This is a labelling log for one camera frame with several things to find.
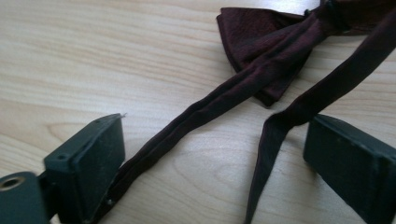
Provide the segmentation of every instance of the dark red fabric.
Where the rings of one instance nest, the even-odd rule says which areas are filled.
[[[367,2],[374,5],[377,3],[364,0],[346,2],[355,4]],[[385,14],[394,8],[394,3],[381,1],[381,4],[381,13],[384,13],[384,15],[370,14],[370,18],[362,18],[361,22],[356,22],[355,18],[352,18],[353,22],[348,25],[360,27],[367,25],[367,21],[370,23],[381,21]],[[220,30],[228,32],[228,35],[242,34],[242,37],[232,36],[232,38],[228,35],[222,35],[226,45],[225,48],[229,51],[227,54],[229,54],[228,56],[235,69],[240,70],[240,72],[221,84],[204,99],[187,108],[186,111],[151,138],[133,158],[125,162],[120,168],[106,200],[99,208],[94,222],[104,216],[122,197],[129,186],[171,150],[184,135],[217,118],[261,90],[269,92],[267,95],[270,97],[277,97],[277,93],[285,90],[290,83],[290,79],[298,73],[311,49],[327,36],[340,34],[342,30],[337,26],[333,13],[325,6],[313,10],[306,19],[301,21],[297,21],[298,18],[296,19],[292,15],[277,14],[268,10],[264,10],[265,15],[263,16],[272,19],[261,21],[258,20],[257,10],[251,13],[245,11],[244,13],[250,16],[245,17],[244,20],[250,20],[250,23],[259,21],[262,22],[262,26],[268,25],[268,27],[262,28],[258,25],[252,25],[256,29],[262,29],[259,32],[247,32],[254,34],[258,41],[246,40],[244,42],[244,38],[246,38],[244,34],[246,33],[232,31],[230,24],[235,23],[240,29],[244,29],[242,24],[246,22],[235,21],[235,19],[226,21],[226,18],[231,17],[231,14],[225,16],[225,14],[231,13],[227,10],[229,9],[224,9],[222,11],[224,15],[219,17]],[[346,18],[345,22],[348,22],[348,15],[344,15],[342,10],[338,12],[341,12]],[[271,174],[277,152],[287,132],[293,126],[309,121],[321,109],[351,91],[387,57],[396,45],[394,43],[396,38],[394,38],[393,27],[395,17],[396,12],[393,11],[391,17],[381,23],[350,59],[307,93],[297,98],[288,109],[273,115],[265,122],[247,203],[245,223],[250,223],[253,218],[262,189]],[[251,50],[254,55],[249,56],[249,50],[246,50],[245,47]],[[243,53],[241,55],[234,54],[232,51],[235,49]]]

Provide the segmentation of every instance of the bow tie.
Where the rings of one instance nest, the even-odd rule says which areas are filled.
[[[226,54],[237,74],[188,107],[125,162],[95,221],[190,131],[253,95],[267,106],[279,100],[304,66],[312,48],[326,37],[345,32],[350,35],[370,33],[350,58],[287,109],[265,121],[247,202],[245,223],[250,223],[288,131],[308,122],[326,106],[352,91],[396,47],[396,1],[393,0],[327,1],[306,11],[304,16],[266,9],[224,8],[218,22]]]

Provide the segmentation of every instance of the wood grain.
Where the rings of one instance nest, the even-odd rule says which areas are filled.
[[[93,119],[127,113],[127,157],[233,75],[221,7],[302,13],[294,1],[1,1],[0,176],[42,159]],[[249,99],[186,136],[102,223],[242,223],[262,124],[346,59],[363,37],[317,46],[284,98]],[[396,53],[324,114],[396,146]],[[304,163],[306,126],[287,137],[254,223],[363,223]]]

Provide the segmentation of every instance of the wooden table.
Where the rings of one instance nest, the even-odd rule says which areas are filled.
[[[0,176],[42,160],[93,119],[122,120],[131,158],[188,105],[234,74],[221,7],[302,14],[318,1],[2,1]],[[139,177],[102,223],[242,223],[263,122],[329,74],[363,37],[317,46],[280,102],[249,99],[186,136]],[[322,113],[396,146],[396,52]],[[254,223],[362,223],[302,159],[306,125],[288,135]]]

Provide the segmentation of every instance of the maroon bow tie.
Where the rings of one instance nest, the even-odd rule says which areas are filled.
[[[347,31],[365,34],[377,24],[349,59],[286,110],[265,121],[247,203],[245,223],[250,223],[288,131],[353,90],[396,47],[395,7],[393,0],[328,1],[304,17],[265,9],[224,8],[219,29],[227,56],[238,74],[187,108],[120,168],[95,221],[184,135],[252,95],[271,105],[300,72],[311,49],[327,36]]]

